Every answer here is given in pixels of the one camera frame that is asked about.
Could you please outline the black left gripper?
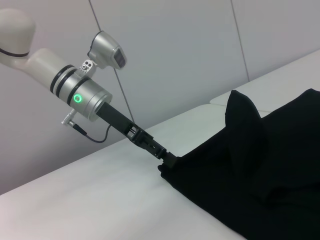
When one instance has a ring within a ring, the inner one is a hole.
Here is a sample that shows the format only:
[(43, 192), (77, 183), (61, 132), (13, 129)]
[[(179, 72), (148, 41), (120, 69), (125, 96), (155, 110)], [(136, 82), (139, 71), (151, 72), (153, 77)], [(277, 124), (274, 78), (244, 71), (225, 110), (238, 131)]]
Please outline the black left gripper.
[(168, 152), (166, 148), (154, 140), (141, 127), (133, 123), (108, 103), (104, 103), (96, 113), (101, 119), (110, 124), (118, 132), (123, 134), (132, 143), (146, 150), (157, 159), (162, 159), (163, 164), (168, 168), (173, 168), (178, 161), (178, 157)]

